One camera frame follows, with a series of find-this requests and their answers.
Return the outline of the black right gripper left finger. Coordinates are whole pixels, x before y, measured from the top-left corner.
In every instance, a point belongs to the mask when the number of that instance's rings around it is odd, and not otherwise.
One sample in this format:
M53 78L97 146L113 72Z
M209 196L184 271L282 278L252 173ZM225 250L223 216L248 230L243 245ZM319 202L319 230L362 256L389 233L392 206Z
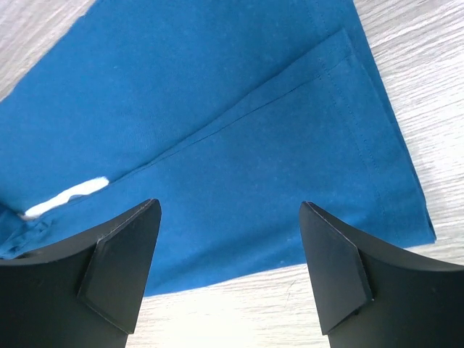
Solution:
M149 199L55 244L1 261L3 347L124 347L161 221Z

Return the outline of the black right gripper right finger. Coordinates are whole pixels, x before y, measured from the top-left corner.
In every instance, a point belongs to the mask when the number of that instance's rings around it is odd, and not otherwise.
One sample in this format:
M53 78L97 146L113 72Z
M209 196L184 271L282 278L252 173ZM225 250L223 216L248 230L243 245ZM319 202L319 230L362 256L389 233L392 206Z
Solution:
M463 267L409 252L305 202L304 253L332 347L461 347Z

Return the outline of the blue Mickey print t-shirt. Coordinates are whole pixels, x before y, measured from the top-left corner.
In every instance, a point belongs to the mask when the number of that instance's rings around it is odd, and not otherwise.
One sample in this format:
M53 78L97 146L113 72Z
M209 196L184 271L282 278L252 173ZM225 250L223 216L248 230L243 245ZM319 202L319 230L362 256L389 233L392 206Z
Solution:
M352 1L98 1L1 102L1 257L147 199L147 295L302 264L314 202L436 239Z

